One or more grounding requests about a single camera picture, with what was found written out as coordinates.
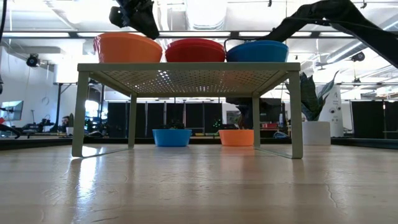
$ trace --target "table leg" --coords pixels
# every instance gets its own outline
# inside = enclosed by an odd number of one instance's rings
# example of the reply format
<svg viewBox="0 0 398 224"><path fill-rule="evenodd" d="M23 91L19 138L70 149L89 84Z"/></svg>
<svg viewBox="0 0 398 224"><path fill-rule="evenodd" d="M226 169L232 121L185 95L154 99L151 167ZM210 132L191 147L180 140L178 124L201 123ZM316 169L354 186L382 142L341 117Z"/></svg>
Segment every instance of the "table leg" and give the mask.
<svg viewBox="0 0 398 224"><path fill-rule="evenodd" d="M300 74L292 72L290 84L290 109L292 112L292 159L303 157L303 128L301 119Z"/></svg>
<svg viewBox="0 0 398 224"><path fill-rule="evenodd" d="M254 131L254 148L261 147L260 139L260 96L258 93L253 94L253 131Z"/></svg>
<svg viewBox="0 0 398 224"><path fill-rule="evenodd" d="M134 148L136 141L137 95L131 93L130 122L129 122L129 149Z"/></svg>
<svg viewBox="0 0 398 224"><path fill-rule="evenodd" d="M85 137L85 115L88 86L88 72L80 72L77 83L75 123L73 127L72 156L83 157L83 139Z"/></svg>

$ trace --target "white metal table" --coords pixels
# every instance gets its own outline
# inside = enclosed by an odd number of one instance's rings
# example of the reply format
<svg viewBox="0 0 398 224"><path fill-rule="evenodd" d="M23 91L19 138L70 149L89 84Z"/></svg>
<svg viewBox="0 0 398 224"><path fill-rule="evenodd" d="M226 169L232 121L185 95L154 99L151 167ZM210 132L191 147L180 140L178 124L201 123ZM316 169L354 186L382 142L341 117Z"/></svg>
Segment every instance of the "white metal table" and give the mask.
<svg viewBox="0 0 398 224"><path fill-rule="evenodd" d="M92 78L131 97L128 148L134 147L139 97L250 97L253 100L254 147L261 149L259 98L289 79L292 154L303 157L299 63L83 63L78 89L72 156L83 157L85 101Z"/></svg>

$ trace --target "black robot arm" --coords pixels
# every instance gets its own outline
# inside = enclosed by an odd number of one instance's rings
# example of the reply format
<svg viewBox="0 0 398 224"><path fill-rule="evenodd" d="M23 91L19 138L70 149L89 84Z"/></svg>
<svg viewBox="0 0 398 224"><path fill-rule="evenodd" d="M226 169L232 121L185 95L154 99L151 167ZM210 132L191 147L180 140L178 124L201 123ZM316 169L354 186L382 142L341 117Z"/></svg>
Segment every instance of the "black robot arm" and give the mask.
<svg viewBox="0 0 398 224"><path fill-rule="evenodd" d="M307 24L332 26L352 35L398 68L397 36L367 20L350 0L322 0L300 6L270 34L257 40L283 42Z"/></svg>

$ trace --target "wooden floor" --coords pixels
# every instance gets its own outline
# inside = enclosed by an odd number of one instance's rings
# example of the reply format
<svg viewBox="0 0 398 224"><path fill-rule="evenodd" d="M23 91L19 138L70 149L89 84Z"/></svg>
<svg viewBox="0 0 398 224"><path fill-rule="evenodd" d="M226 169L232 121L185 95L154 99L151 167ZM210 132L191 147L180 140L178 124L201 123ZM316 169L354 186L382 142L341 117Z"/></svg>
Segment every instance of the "wooden floor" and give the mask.
<svg viewBox="0 0 398 224"><path fill-rule="evenodd" d="M398 151L306 147L294 161L219 146L70 151L0 152L0 223L398 222Z"/></svg>

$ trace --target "blue bowl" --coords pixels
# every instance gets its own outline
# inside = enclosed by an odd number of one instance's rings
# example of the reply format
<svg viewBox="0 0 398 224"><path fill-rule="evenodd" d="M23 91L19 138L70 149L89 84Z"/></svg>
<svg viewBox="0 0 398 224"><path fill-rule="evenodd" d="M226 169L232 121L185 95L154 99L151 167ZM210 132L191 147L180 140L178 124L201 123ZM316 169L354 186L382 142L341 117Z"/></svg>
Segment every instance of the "blue bowl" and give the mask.
<svg viewBox="0 0 398 224"><path fill-rule="evenodd" d="M286 62L289 48L278 41L260 40L238 45L226 54L227 62Z"/></svg>
<svg viewBox="0 0 398 224"><path fill-rule="evenodd" d="M155 129L152 132L155 145L159 147L185 147L192 134L189 129Z"/></svg>

